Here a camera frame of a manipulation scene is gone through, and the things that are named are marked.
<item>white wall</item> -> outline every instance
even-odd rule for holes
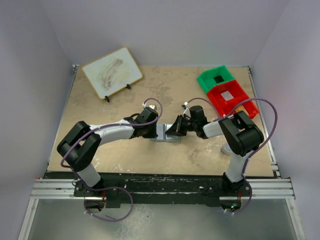
[[[128,46],[141,65],[248,66],[289,0],[41,0],[73,63]]]
[[[72,66],[38,0],[0,5],[0,238],[18,239],[43,176]]]
[[[310,240],[320,237],[320,1],[291,0],[253,64],[257,93],[279,113],[272,138]],[[272,111],[263,106],[269,129]]]

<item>plastic storage bin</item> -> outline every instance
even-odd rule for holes
[[[234,76],[229,72],[226,66],[219,66],[204,71],[197,78],[198,83],[207,94],[213,87],[234,80]]]
[[[249,98],[236,80],[217,85],[206,95],[215,106],[220,116],[229,114],[238,103]],[[238,107],[236,112],[239,111],[246,112],[251,119],[259,113],[259,110],[252,101],[248,101]]]

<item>whiteboard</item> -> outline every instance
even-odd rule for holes
[[[126,47],[94,60],[83,71],[100,99],[142,78],[142,73]]]

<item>gray floor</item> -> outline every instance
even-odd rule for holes
[[[112,217],[126,214],[106,209]],[[121,222],[84,214],[82,200],[40,200],[29,240],[295,240],[285,200],[253,200],[234,216],[203,205],[135,205]]]

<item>wooden table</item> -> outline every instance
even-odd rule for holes
[[[110,102],[97,97],[82,69],[79,69],[59,126],[48,171],[66,171],[60,166],[62,157],[56,148],[78,121],[85,121],[89,125],[117,122],[140,113],[142,102],[154,97],[163,105],[163,115],[158,123],[173,123],[177,115],[183,113],[181,105],[184,102],[195,97],[207,99],[196,79],[210,67],[140,66],[140,69],[144,77],[134,83],[131,89],[123,89],[112,95]],[[247,68],[231,67],[229,70],[249,97],[253,97]],[[197,100],[192,104],[203,107],[208,121],[217,117],[206,102]],[[259,115],[253,121],[263,130]],[[118,140],[99,147],[92,163],[98,172],[222,175],[230,159],[230,156],[221,152],[225,142],[224,136],[203,140],[193,132],[188,132],[181,142],[154,142],[141,137]],[[253,156],[246,174],[262,177],[274,175],[267,145]]]

